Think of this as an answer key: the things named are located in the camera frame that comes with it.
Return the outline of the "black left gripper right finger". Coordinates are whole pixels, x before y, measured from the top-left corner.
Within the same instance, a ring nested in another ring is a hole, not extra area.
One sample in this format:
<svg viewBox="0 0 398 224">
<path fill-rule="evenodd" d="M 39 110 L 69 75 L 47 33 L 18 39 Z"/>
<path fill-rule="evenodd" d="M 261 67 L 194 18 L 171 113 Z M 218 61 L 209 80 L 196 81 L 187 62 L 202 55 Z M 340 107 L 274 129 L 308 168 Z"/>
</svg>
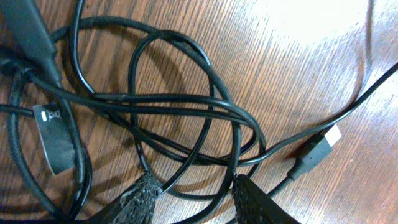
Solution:
<svg viewBox="0 0 398 224">
<path fill-rule="evenodd" d="M 234 177 L 232 194 L 238 224 L 299 223 L 246 175 Z"/>
</svg>

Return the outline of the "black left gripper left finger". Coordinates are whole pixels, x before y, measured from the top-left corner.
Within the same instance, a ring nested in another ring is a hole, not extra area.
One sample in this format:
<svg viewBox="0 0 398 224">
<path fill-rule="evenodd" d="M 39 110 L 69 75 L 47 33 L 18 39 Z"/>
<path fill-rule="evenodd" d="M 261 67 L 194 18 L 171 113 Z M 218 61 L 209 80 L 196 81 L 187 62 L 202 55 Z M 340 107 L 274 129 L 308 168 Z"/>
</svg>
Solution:
<svg viewBox="0 0 398 224">
<path fill-rule="evenodd" d="M 143 173 L 132 185 L 110 204 L 87 219 L 85 223 L 150 224 L 154 216 L 155 201 L 160 194 L 157 179 Z"/>
</svg>

